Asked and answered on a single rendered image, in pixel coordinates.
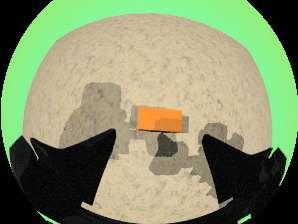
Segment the orange block with dark panel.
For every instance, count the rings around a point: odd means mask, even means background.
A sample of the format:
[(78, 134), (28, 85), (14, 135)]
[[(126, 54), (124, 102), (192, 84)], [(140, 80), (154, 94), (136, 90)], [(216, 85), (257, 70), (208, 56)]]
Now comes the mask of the orange block with dark panel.
[(138, 129), (145, 132), (182, 132), (182, 111), (180, 109), (140, 107)]

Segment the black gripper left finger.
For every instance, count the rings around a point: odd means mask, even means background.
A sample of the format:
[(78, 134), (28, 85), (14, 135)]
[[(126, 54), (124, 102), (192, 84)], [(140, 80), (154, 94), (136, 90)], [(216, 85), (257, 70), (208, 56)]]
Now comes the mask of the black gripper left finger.
[(63, 149), (53, 148), (33, 137), (29, 137), (29, 140), (37, 157), (52, 168), (84, 200), (82, 202), (93, 205), (98, 185), (116, 143), (116, 129), (110, 128), (92, 139)]

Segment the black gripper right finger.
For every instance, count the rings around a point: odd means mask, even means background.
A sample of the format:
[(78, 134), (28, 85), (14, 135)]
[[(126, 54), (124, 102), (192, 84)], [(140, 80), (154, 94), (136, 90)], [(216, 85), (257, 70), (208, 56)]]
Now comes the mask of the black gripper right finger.
[(245, 184), (257, 171), (259, 164), (273, 152), (273, 148), (270, 147), (261, 153), (246, 155), (245, 152), (210, 136), (209, 133), (202, 136), (201, 143), (212, 171), (218, 204), (233, 197), (231, 194), (237, 192), (242, 184)]

